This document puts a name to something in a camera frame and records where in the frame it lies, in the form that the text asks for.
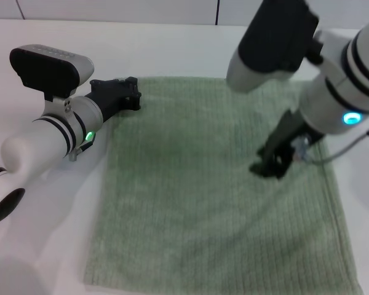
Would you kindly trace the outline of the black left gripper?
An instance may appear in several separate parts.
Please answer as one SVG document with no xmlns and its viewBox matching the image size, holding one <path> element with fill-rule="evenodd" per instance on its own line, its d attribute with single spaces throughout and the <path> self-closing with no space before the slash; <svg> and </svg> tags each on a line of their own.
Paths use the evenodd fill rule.
<svg viewBox="0 0 369 295">
<path fill-rule="evenodd" d="M 90 86 L 91 92 L 86 97 L 99 107 L 103 122 L 109 120 L 119 111 L 138 111 L 141 109 L 141 93 L 138 91 L 138 79 L 136 77 L 108 81 L 94 79 L 90 81 Z"/>
</svg>

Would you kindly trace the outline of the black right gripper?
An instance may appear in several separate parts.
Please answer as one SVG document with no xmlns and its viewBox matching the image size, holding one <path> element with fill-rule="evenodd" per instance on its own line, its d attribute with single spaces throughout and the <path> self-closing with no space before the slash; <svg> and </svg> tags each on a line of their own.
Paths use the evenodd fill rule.
<svg viewBox="0 0 369 295">
<path fill-rule="evenodd" d="M 312 128 L 299 110 L 286 110 L 265 144 L 258 150 L 261 159 L 252 163 L 249 171 L 263 178 L 282 178 L 293 162 L 292 142 L 302 136 L 307 137 L 310 145 L 313 145 L 324 134 Z"/>
</svg>

